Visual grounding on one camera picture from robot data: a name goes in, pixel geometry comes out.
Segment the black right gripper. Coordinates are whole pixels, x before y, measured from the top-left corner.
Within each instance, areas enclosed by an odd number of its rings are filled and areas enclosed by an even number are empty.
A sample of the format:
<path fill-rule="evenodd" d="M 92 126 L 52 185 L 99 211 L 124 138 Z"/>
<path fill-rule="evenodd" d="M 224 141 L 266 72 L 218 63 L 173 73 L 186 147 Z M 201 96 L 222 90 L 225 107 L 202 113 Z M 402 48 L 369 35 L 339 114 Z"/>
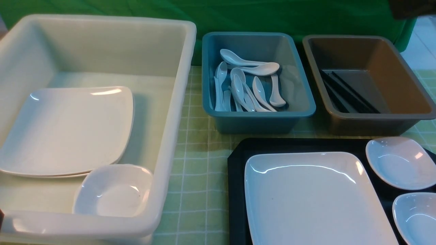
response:
<path fill-rule="evenodd" d="M 410 19 L 436 14 L 435 0 L 389 0 L 388 5 L 394 19 Z"/>

